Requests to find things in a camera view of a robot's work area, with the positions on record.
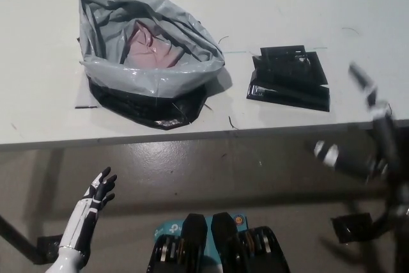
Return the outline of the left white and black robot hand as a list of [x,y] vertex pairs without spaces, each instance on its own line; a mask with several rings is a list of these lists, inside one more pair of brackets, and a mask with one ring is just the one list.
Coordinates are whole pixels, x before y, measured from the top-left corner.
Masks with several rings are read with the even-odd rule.
[[83,197],[77,202],[63,233],[60,247],[75,249],[81,254],[90,250],[98,215],[114,199],[112,190],[117,175],[110,176],[111,168],[105,168],[92,181]]

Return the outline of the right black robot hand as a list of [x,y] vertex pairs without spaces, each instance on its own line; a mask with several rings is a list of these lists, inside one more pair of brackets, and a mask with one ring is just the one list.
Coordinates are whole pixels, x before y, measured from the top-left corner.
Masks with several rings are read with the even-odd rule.
[[353,178],[368,181],[382,176],[399,180],[402,159],[390,104],[378,99],[376,83],[358,64],[351,62],[348,73],[365,96],[367,111],[372,119],[376,155],[364,160],[351,150],[324,140],[307,143],[307,148],[322,164]]

